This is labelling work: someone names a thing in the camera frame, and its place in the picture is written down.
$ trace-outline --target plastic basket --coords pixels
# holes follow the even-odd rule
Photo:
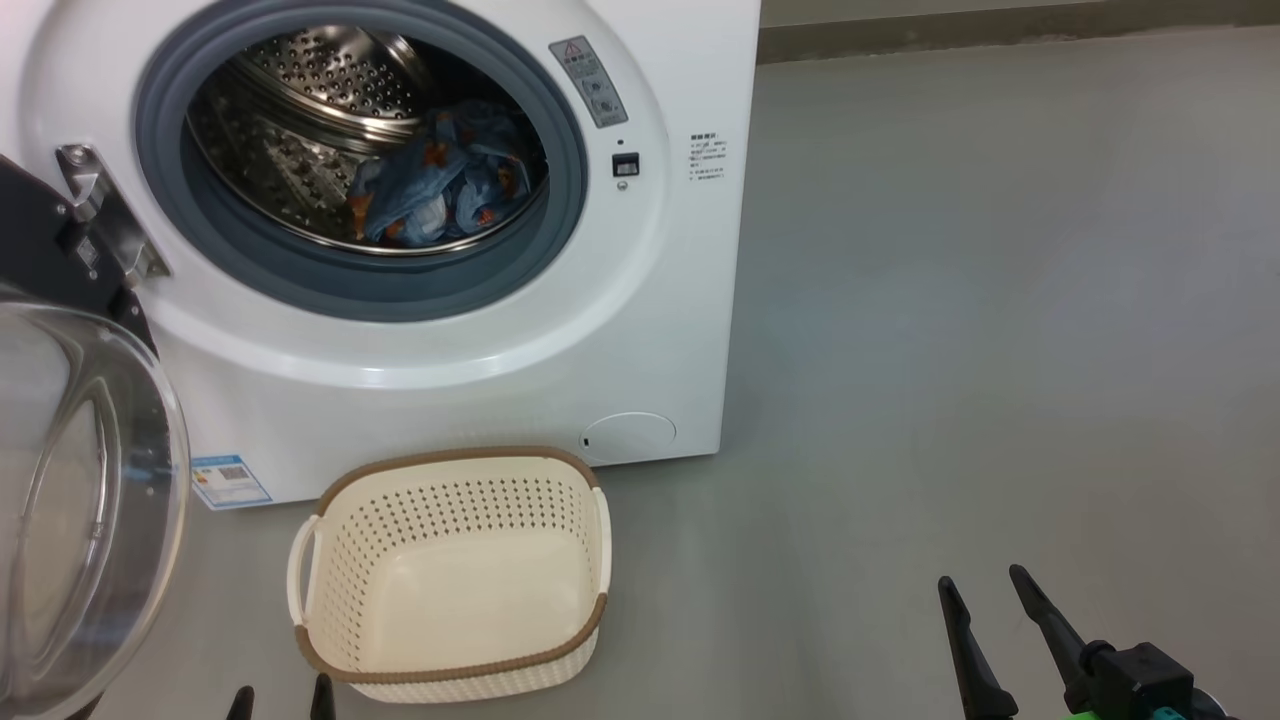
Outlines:
[[[577,457],[449,451],[338,480],[298,530],[285,585],[316,670],[385,702],[457,702],[576,675],[595,650],[611,556],[604,493]]]

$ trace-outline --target gray rubber seal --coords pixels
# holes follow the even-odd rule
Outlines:
[[[548,192],[499,237],[440,256],[375,258],[323,247],[246,205],[209,168],[187,105],[237,51],[274,35],[349,24],[412,37],[488,74],[520,104],[547,154]],[[151,59],[138,86],[142,173],[178,231],[251,288],[305,310],[372,322],[467,313],[511,295],[556,258],[586,201],[586,150],[573,111],[530,54],[486,20],[439,0],[224,0],[192,17]]]

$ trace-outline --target basket handle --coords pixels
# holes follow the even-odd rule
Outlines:
[[[293,547],[289,548],[289,566],[285,570],[284,577],[284,594],[289,601],[289,618],[293,619],[294,625],[306,625],[307,616],[303,612],[301,588],[302,584],[302,552],[307,548],[311,537],[316,533],[316,525],[320,523],[319,515],[312,515],[307,518],[306,523],[298,528],[298,534],[293,538]],[[320,539],[316,538],[316,550],[311,553],[311,578],[307,583],[307,598],[311,597],[311,591],[315,589],[316,583],[316,565],[320,557]]]
[[[609,503],[604,500],[604,491],[599,487],[591,488],[595,496],[596,516],[600,521],[600,587],[596,592],[608,593],[609,582],[613,579],[613,521],[609,519]]]

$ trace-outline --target gray wall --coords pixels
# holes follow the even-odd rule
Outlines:
[[[777,27],[1092,1],[1097,0],[764,0],[760,24]]]

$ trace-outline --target front-loading washing machine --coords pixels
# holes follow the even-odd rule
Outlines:
[[[6,0],[4,275],[154,342],[214,507],[447,447],[716,452],[758,13]],[[353,232],[362,163],[475,97],[520,126],[518,206]]]

